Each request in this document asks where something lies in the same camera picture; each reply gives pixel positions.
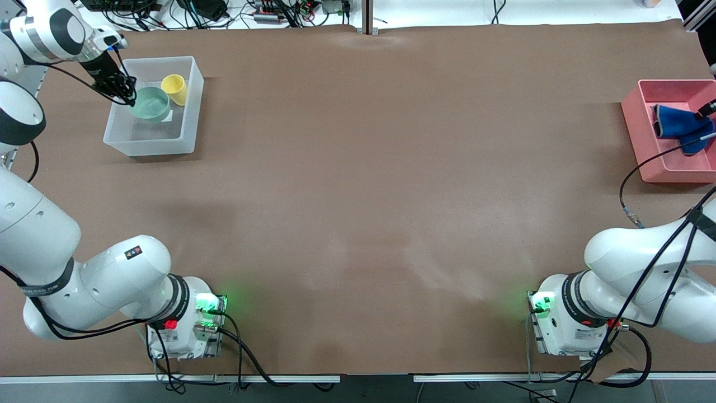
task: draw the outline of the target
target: gray floor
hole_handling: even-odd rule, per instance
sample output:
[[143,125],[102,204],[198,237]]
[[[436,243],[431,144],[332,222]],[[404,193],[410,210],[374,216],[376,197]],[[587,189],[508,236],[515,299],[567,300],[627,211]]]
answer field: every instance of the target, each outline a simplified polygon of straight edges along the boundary
[[[716,381],[663,381],[662,398],[654,398],[652,384],[647,382],[633,389],[611,389],[582,384],[574,403],[711,403],[716,401]],[[47,403],[118,403],[118,402],[201,402],[219,403],[242,401],[245,403],[293,402],[415,402],[419,384],[411,376],[345,376],[332,392],[323,393],[311,385],[273,388],[254,384],[241,394],[229,394],[228,387],[187,386],[187,392],[178,396],[156,383],[103,383],[103,384],[35,384],[0,385],[0,402]],[[530,385],[533,389],[548,389]],[[571,384],[557,384],[558,399],[565,402]],[[499,382],[483,382],[477,390],[469,390],[462,383],[426,384],[422,403],[438,402],[515,402],[528,403],[527,392]]]

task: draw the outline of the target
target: brown tabletop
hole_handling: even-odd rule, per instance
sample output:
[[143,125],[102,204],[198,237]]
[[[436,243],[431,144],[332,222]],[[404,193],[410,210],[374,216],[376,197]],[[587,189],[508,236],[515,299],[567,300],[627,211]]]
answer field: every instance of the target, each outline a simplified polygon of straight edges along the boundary
[[[272,374],[525,371],[526,291],[583,270],[598,231],[630,226],[619,102],[639,79],[710,77],[679,21],[127,37],[125,58],[196,58],[196,151],[122,155],[102,143],[109,103],[51,71],[33,185],[79,222],[79,261],[162,240],[173,272],[229,295]],[[31,167],[23,148],[14,171]],[[703,191],[637,178],[626,198],[655,225]],[[23,302],[0,282],[1,375],[152,372],[131,329],[42,341]],[[654,370],[716,371],[716,346],[646,333]],[[182,369],[235,373],[231,349]],[[549,358],[535,368],[575,367]]]

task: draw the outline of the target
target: blue towel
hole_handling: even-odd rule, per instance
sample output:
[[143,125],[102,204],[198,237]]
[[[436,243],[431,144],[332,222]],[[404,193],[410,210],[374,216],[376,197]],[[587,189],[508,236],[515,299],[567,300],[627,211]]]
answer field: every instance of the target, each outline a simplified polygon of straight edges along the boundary
[[[711,119],[696,119],[694,113],[688,110],[656,105],[654,107],[654,116],[657,119],[654,123],[654,131],[657,137],[678,138],[679,143],[682,145],[714,132],[714,123]],[[685,146],[682,148],[682,152],[687,156],[692,156],[706,148],[710,140],[702,140]]]

